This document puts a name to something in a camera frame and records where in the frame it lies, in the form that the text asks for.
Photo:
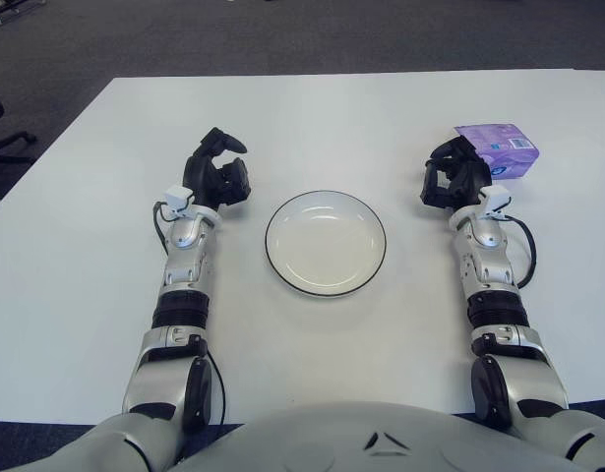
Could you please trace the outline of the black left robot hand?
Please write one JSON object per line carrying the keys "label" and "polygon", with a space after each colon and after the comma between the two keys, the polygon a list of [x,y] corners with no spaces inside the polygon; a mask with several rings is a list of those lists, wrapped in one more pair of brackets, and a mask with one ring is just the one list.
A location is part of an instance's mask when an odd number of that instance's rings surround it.
{"label": "black left robot hand", "polygon": [[251,194],[247,167],[241,158],[236,157],[220,168],[212,163],[215,157],[225,151],[244,154],[247,149],[236,138],[214,127],[188,158],[183,186],[193,192],[196,205],[218,211],[221,205],[232,206],[244,202]]}

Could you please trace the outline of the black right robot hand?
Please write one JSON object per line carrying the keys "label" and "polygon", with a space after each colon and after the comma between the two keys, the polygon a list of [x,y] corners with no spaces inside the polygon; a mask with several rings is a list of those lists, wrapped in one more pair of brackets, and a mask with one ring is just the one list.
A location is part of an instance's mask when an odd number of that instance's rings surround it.
{"label": "black right robot hand", "polygon": [[488,164],[465,136],[435,148],[425,169],[420,198],[429,207],[458,210],[478,205],[480,189],[492,184]]}

